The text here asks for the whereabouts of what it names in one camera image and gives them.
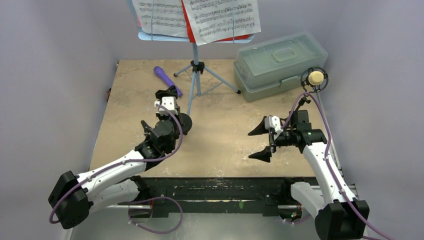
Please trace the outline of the black round-base microphone stand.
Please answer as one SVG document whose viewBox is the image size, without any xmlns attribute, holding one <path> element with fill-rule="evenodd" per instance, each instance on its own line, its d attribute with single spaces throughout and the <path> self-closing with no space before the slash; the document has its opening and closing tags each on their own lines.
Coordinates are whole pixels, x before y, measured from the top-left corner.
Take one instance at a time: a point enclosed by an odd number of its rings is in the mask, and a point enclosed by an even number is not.
<svg viewBox="0 0 424 240">
<path fill-rule="evenodd" d="M 181 107 L 177 103 L 179 96 L 176 86 L 172 85 L 166 90 L 158 90 L 155 97 L 154 105 L 162 106 L 171 112 L 180 123 L 183 135 L 187 135 L 193 126 L 193 121 L 188 114 L 181 112 Z"/>
</svg>

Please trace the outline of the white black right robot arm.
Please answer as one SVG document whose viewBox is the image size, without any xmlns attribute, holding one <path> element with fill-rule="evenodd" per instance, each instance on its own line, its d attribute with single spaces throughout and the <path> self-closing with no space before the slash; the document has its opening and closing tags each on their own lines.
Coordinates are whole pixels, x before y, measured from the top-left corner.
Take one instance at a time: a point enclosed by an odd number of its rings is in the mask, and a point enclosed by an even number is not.
<svg viewBox="0 0 424 240">
<path fill-rule="evenodd" d="M 370 208 L 349 189 L 332 156 L 326 151 L 328 140 L 321 129 L 313 129 L 307 110 L 296 110 L 283 128 L 278 116 L 264 116 L 249 136 L 267 134 L 269 145 L 249 155 L 269 163 L 278 147 L 295 146 L 313 170 L 320 190 L 307 182 L 296 182 L 281 189 L 280 196 L 288 204 L 295 201 L 314 219 L 315 230 L 321 240 L 359 240 L 366 225 Z"/>
</svg>

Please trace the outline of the black tripod microphone stand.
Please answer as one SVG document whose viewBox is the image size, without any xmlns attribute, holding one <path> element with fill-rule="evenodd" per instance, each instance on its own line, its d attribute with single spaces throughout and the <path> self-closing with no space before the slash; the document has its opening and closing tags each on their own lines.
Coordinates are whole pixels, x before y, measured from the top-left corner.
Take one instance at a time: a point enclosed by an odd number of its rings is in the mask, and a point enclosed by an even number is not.
<svg viewBox="0 0 424 240">
<path fill-rule="evenodd" d="M 304 104 L 310 104 L 310 103 L 311 103 L 311 100 L 309 99 L 309 96 L 307 94 L 304 94 L 302 98 L 298 101 L 295 111 L 298 111 L 300 107 L 302 107 Z"/>
</svg>

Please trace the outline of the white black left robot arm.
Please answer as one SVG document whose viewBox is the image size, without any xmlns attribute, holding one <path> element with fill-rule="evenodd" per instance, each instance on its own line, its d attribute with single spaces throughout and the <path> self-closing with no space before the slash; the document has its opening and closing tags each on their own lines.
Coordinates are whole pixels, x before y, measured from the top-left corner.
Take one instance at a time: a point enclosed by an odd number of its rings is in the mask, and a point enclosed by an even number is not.
<svg viewBox="0 0 424 240">
<path fill-rule="evenodd" d="M 174 155 L 182 145 L 182 136 L 193 125 L 186 113 L 161 109 L 156 116 L 154 127 L 141 121 L 144 141 L 121 158 L 94 170 L 78 174 L 69 170 L 60 175 L 48 197 L 50 224 L 60 224 L 67 230 L 109 206 L 156 200 L 139 174 Z"/>
</svg>

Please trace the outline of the purple toy microphone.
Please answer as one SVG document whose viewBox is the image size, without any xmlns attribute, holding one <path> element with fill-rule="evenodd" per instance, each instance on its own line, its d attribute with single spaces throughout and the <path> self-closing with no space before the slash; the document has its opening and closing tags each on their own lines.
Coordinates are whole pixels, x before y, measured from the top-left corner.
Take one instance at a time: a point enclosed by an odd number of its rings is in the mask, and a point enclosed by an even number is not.
<svg viewBox="0 0 424 240">
<path fill-rule="evenodd" d="M 160 66 L 155 66 L 153 68 L 154 74 L 160 78 L 168 87 L 174 86 L 177 91 L 177 95 L 179 97 L 183 96 L 182 91 L 177 87 L 177 85 L 168 77 L 168 75 L 164 72 L 164 70 Z"/>
</svg>

